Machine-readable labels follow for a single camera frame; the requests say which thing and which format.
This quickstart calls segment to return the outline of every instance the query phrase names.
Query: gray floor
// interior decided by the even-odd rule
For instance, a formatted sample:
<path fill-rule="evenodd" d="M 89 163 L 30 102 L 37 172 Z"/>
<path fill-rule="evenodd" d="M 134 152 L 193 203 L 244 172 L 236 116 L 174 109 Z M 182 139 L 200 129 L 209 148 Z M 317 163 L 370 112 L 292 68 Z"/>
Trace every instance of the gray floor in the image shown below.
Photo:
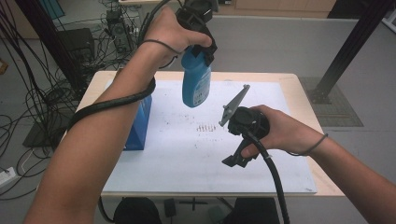
<path fill-rule="evenodd" d="M 333 20 L 215 18 L 210 22 L 209 29 L 217 40 L 219 50 L 212 69 L 322 77 L 355 24 L 355 21 Z M 35 41 L 30 43 L 39 50 Z M 3 45 L 0 50 L 1 57 L 11 62 Z M 395 59 L 396 34 L 380 24 L 337 83 L 364 127 L 323 128 L 325 133 L 392 182 L 396 182 Z M 172 69 L 180 70 L 180 65 L 177 63 Z M 42 74 L 36 75 L 39 81 L 44 79 Z M 25 94 L 21 78 L 15 66 L 11 65 L 7 73 L 0 76 L 0 114 L 17 118 L 25 110 Z M 7 154 L 0 161 L 2 167 L 15 166 L 17 159 L 27 150 L 21 142 L 32 123 L 32 120 L 26 119 L 18 126 Z M 33 189 L 39 177 L 22 181 L 23 184 L 1 198 Z M 21 223 L 33 197 L 34 194 L 30 194 L 18 200 L 0 202 L 0 220 Z M 154 200 L 164 217 L 163 199 Z M 173 223 L 210 223 L 207 210 L 216 205 L 224 213 L 228 212 L 216 199 L 202 200 L 209 202 L 209 205 L 197 205 L 194 212 L 190 205 L 177 204 L 177 216 Z M 111 216 L 119 201 L 120 198 L 105 198 L 106 210 Z M 292 223 L 365 222 L 345 197 L 289 197 L 287 204 Z M 98 212 L 95 222 L 105 223 Z M 170 219 L 164 218 L 163 223 L 170 223 Z"/>

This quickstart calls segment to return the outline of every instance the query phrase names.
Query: blue box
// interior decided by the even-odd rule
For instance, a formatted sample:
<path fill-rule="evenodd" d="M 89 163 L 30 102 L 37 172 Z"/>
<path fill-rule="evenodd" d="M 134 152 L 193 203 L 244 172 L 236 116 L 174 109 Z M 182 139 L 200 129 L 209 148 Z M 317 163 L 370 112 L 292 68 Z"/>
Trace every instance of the blue box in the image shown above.
<path fill-rule="evenodd" d="M 151 95 L 140 102 L 136 118 L 129 132 L 124 150 L 143 150 L 149 126 L 149 111 L 151 109 Z"/>

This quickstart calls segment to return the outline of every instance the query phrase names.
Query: table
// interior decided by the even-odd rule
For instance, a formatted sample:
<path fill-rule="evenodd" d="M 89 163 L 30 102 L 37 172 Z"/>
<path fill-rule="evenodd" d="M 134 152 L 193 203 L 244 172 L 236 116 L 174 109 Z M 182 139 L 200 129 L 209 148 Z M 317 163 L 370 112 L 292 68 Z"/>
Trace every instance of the table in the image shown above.
<path fill-rule="evenodd" d="M 104 91 L 104 86 L 107 84 L 109 80 L 114 78 L 116 72 L 115 71 L 101 71 L 95 74 L 92 79 L 92 83 L 87 89 L 78 109 L 92 104 L 97 97 Z M 157 72 L 156 79 L 157 80 L 181 80 L 183 77 L 182 72 Z M 212 73 L 212 81 L 250 81 L 250 82 L 274 82 L 278 83 L 281 87 L 283 95 L 286 100 L 286 104 L 290 110 L 290 115 L 296 118 L 297 120 L 307 124 L 308 126 L 314 128 L 315 130 L 322 132 L 318 120 L 312 110 L 311 105 L 309 104 L 304 90 L 298 80 L 297 76 L 294 74 L 268 74 L 268 73 Z M 229 154 L 233 154 L 236 150 L 237 146 L 229 149 Z M 313 180 L 315 181 L 317 187 L 317 193 L 286 193 L 287 196 L 307 196 L 307 195 L 315 195 L 315 196 L 343 196 L 342 191 L 337 188 L 334 183 L 330 180 L 329 177 L 321 170 L 321 168 L 310 158 L 306 158 L 307 163 L 309 165 L 309 169 L 312 173 Z M 274 196 L 276 195 L 274 192 L 194 192 L 194 191 L 181 191 L 181 192 L 145 192 L 145 191 L 116 191 L 112 189 L 107 189 L 105 187 L 103 196 Z"/>

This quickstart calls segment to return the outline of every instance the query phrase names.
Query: finger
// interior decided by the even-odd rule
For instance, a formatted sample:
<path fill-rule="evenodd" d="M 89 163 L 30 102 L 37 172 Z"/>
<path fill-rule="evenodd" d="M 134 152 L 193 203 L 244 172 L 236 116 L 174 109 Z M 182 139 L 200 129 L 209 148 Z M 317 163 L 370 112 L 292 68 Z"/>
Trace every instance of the finger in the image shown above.
<path fill-rule="evenodd" d="M 189 45 L 201 45 L 204 48 L 212 45 L 212 39 L 205 34 L 186 30 L 186 36 L 189 39 Z"/>
<path fill-rule="evenodd" d="M 241 151 L 241 155 L 243 158 L 249 158 L 249 157 L 255 156 L 259 153 L 260 153 L 259 150 L 253 144 L 245 147 Z"/>

